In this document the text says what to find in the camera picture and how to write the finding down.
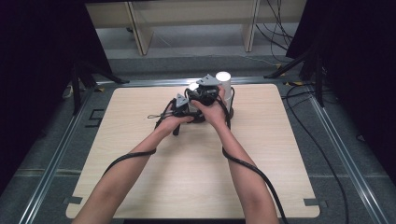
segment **forearm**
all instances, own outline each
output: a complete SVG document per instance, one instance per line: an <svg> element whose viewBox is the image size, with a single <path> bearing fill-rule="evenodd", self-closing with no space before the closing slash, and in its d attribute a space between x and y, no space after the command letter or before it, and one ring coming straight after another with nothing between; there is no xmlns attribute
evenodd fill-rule
<svg viewBox="0 0 396 224"><path fill-rule="evenodd" d="M167 134L155 130L131 152L156 148ZM142 173L149 156L135 157L115 164L101 178L74 223L108 223Z"/></svg>
<svg viewBox="0 0 396 224"><path fill-rule="evenodd" d="M215 129L228 154L256 166L226 125L216 125ZM246 222L278 223L274 202L262 178L234 161L229 161L229 166Z"/></svg>

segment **metal rail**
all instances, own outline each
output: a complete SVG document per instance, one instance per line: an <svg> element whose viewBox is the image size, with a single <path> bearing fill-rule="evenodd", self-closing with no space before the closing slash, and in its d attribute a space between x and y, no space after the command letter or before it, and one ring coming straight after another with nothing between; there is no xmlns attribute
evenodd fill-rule
<svg viewBox="0 0 396 224"><path fill-rule="evenodd" d="M100 87L158 87L158 86L188 86L200 78L176 78L176 79L159 79L159 80L133 80L130 83L117 84L112 81L97 82ZM231 83L237 84L263 84L263 83L281 83L282 79L265 79L262 77L233 77Z"/></svg>
<svg viewBox="0 0 396 224"><path fill-rule="evenodd" d="M93 89L88 89L86 91L86 94L82 100L80 110L77 112L76 115L71 118L69 125L67 126L67 129L64 133L64 136L62 137L60 144L56 148L56 151L52 156L51 161L49 162L49 166L47 167L45 173L41 176L40 182L38 183L35 192L33 193L31 199L29 200L29 203L24 210L20 224L33 223L35 215L37 214L38 209L44 201L44 198L50 188L50 184L52 183L53 177L57 172L57 168L62 161L64 153L66 152L66 149L70 143L70 139L72 138L73 133L78 126L82 112L84 111L85 105L87 104L92 93Z"/></svg>
<svg viewBox="0 0 396 224"><path fill-rule="evenodd" d="M367 183L366 179L361 173L361 170L357 166L356 162L352 159L349 151L335 129L332 121L327 114L325 108L321 107L315 98L310 98L312 105L314 106L320 121L322 122L327 134L330 136L334 148L346 168L346 172L355 186L357 192L361 196L361 200L364 203L370 217L376 224L389 224L388 218L385 216L383 209L378 203L378 199L375 197L371 187Z"/></svg>

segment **wrist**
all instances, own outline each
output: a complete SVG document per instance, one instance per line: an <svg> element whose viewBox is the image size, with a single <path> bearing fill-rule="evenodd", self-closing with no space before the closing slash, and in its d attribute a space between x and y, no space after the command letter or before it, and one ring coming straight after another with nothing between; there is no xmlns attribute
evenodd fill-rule
<svg viewBox="0 0 396 224"><path fill-rule="evenodd" d="M215 128L216 132L220 132L223 129L228 129L226 122L222 120L213 122L212 126Z"/></svg>
<svg viewBox="0 0 396 224"><path fill-rule="evenodd" d="M154 129L154 131L152 133L154 135L156 135L158 138L160 138L161 140L163 140L166 136L168 136L170 134L170 132L162 126L159 126L158 128Z"/></svg>

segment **tabletop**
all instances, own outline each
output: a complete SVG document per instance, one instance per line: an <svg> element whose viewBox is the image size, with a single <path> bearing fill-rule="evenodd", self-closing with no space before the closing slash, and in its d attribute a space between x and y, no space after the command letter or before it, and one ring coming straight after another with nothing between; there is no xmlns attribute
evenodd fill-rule
<svg viewBox="0 0 396 224"><path fill-rule="evenodd" d="M273 84L234 85L232 132L273 183L286 217L317 217L317 205L288 116ZM152 132L186 86L116 89L92 144L68 217L75 217L107 166ZM221 142L207 122L182 124L163 139L117 210L117 218L243 218Z"/></svg>

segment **black cable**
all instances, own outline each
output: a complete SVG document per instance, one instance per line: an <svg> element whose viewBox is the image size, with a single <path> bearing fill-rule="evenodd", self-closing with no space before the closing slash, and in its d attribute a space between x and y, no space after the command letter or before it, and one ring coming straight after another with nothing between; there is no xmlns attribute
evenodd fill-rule
<svg viewBox="0 0 396 224"><path fill-rule="evenodd" d="M278 0L277 1L277 16L279 17L279 26L282 27L282 32L283 34L286 34L286 31L283 29L283 25L282 25L282 17L280 16L280 9L282 7L282 0ZM288 40L286 40L286 35L283 35L283 39L285 40L286 45L289 47L289 42L291 42L290 38L288 38Z"/></svg>
<svg viewBox="0 0 396 224"><path fill-rule="evenodd" d="M312 135L311 132L309 132L306 127L303 125L303 123L298 119L297 115L295 114L294 110L292 109L292 107L290 106L290 102L289 102L289 96L292 90L294 90L296 87L300 87L300 86L294 86L292 87L288 93L286 94L286 102L288 104L288 107L290 108L291 113L293 114L293 116L296 118L297 122L299 122L299 124L303 127L303 129L305 130L305 132L311 137L311 139L314 141L314 143L317 145L320 153L322 154L324 160L326 161L326 163L329 166L329 169L332 172L332 175L334 176L338 186L340 187L342 196L343 196L343 200L344 200L344 207L346 209L346 224L349 223L349 212L348 212L348 206L347 206L347 195L344 191L344 188L341 184L340 179L338 178L337 174L335 173L334 169L332 168L332 164L330 163L329 159L326 156L326 153L324 152L323 148L320 146L320 144L318 143L318 141L316 140L316 138Z"/></svg>
<svg viewBox="0 0 396 224"><path fill-rule="evenodd" d="M306 99L303 99L302 101L296 103L295 105L292 105L291 107L286 108L286 110L292 109L292 108L294 108L295 106L297 106L297 105L299 105L299 104L301 104L301 103L303 103L303 102L305 102L305 101L307 101L307 100L310 100L310 99L311 99L311 97L308 97L308 98L306 98Z"/></svg>
<svg viewBox="0 0 396 224"><path fill-rule="evenodd" d="M133 157L149 156L149 155L154 154L156 151L157 151L157 148L154 148L148 152L132 152L132 153L128 153L126 155L120 156L116 160L111 162L111 164L107 167L107 169L105 170L103 175L105 175L105 173L107 173L107 171L109 171L111 169L111 167L113 167L115 164L119 163L120 161L125 161L125 160L131 159Z"/></svg>
<svg viewBox="0 0 396 224"><path fill-rule="evenodd" d="M307 94L307 93L314 93L314 91L303 91L303 92L296 93L296 94L290 95L290 96L281 96L281 99L282 99L282 100L286 100L286 99L289 99L289 98L291 98L291 97L300 96L300 95L304 95L304 94Z"/></svg>
<svg viewBox="0 0 396 224"><path fill-rule="evenodd" d="M284 29L283 26L282 26L282 22L280 21L280 18L276 15L276 13L275 13L275 11L274 11L274 8L272 7L270 1L267 0L267 3L268 3L268 6L271 8L271 10L272 10L272 12L273 12L273 14L274 14L274 16L275 16L276 24L279 24L279 28L281 29L282 33L283 33L283 34L286 34L286 31L285 31L285 29Z"/></svg>
<svg viewBox="0 0 396 224"><path fill-rule="evenodd" d="M260 31L260 33L262 33L262 35L263 35L268 41L271 42L271 44L274 43L275 45L277 45L278 47L282 48L283 50L288 50L287 48L283 47L282 45L276 43L275 40L274 40L273 38L268 37L268 36L260 29L259 25L256 24L256 28Z"/></svg>
<svg viewBox="0 0 396 224"><path fill-rule="evenodd" d="M224 103L222 102L221 98L220 99L216 99L216 100L220 104L221 108L223 109L224 114L226 116L227 126L231 130L231 120L230 120L230 115L228 113L227 107L224 105ZM268 188L271 190L271 193L272 193L272 195L274 197L274 200L276 202L276 206L277 206L277 208L279 210L279 213L280 213L280 215L282 217L283 222L285 224L289 224L288 219L286 218L285 212L283 210L282 204L281 204L281 202L279 200L279 197L277 196L276 190L275 190L274 186L272 185L271 181L269 180L269 178L258 167L254 166L254 165L252 165L252 164L250 164L250 163L248 163L246 161L239 160L239 159L231 156L230 154L228 154L227 151L224 149L224 147L222 147L222 153L223 153L224 157L227 158L228 160L236 162L236 163L238 163L240 165L245 166L249 170L251 170L251 171L255 172L256 174L258 174L264 180L264 182L266 183Z"/></svg>
<svg viewBox="0 0 396 224"><path fill-rule="evenodd" d="M273 50L273 42L271 42L270 47L271 47L271 54L272 54L272 56L273 56L277 61L279 61L279 62L281 62L281 63L291 63L291 62L292 62L292 61L287 62L287 61L280 60L280 59L278 59L278 58L275 56L274 50Z"/></svg>
<svg viewBox="0 0 396 224"><path fill-rule="evenodd" d="M156 129L158 126L160 126L160 124L161 124L161 122L163 122L163 119L166 119L166 111L168 110L168 107L170 106L170 105L172 105L174 102L175 102L175 98L174 99L172 99L169 103L168 103L168 105L166 106L166 108L163 110L163 112L161 113L161 115L160 115L160 118L158 119L158 121L155 123L155 127L154 127L154 129Z"/></svg>
<svg viewBox="0 0 396 224"><path fill-rule="evenodd" d="M262 25L264 26L264 28L265 28L267 31L271 32L271 34L286 36L286 37L288 37L288 38L294 38L294 36L292 36L292 35L289 35L289 34L280 34L280 33L277 33L277 32L274 32L274 31L270 30L270 28L268 28L267 25L265 25L265 23L263 23Z"/></svg>
<svg viewBox="0 0 396 224"><path fill-rule="evenodd" d="M231 87L231 90L233 91L233 96L231 97L230 110L233 108L233 97L235 96L235 89Z"/></svg>

